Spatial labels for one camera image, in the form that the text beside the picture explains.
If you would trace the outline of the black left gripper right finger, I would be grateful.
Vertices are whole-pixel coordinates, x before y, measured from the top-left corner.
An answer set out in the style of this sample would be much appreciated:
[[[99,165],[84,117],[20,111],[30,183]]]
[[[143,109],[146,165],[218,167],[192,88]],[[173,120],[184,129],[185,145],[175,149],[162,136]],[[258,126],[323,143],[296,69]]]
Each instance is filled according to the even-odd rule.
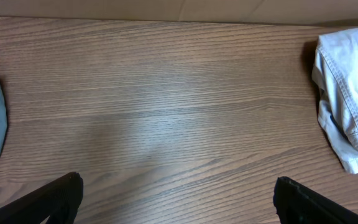
[[[273,204],[281,223],[358,224],[358,214],[285,176],[276,181]]]

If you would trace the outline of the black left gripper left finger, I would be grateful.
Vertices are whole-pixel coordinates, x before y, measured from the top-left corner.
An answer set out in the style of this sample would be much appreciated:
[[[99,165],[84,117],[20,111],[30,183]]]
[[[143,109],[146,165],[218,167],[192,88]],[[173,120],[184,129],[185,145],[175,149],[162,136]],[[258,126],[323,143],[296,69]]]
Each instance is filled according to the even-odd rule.
[[[0,224],[73,224],[83,199],[83,179],[66,175],[0,208]]]

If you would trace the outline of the beige cotton shorts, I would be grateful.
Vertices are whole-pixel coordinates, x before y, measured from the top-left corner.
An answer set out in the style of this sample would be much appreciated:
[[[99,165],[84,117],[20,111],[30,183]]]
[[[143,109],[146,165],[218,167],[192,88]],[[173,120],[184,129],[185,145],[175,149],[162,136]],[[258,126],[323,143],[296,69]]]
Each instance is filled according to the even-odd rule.
[[[318,123],[345,171],[358,174],[358,28],[318,37],[312,79]]]

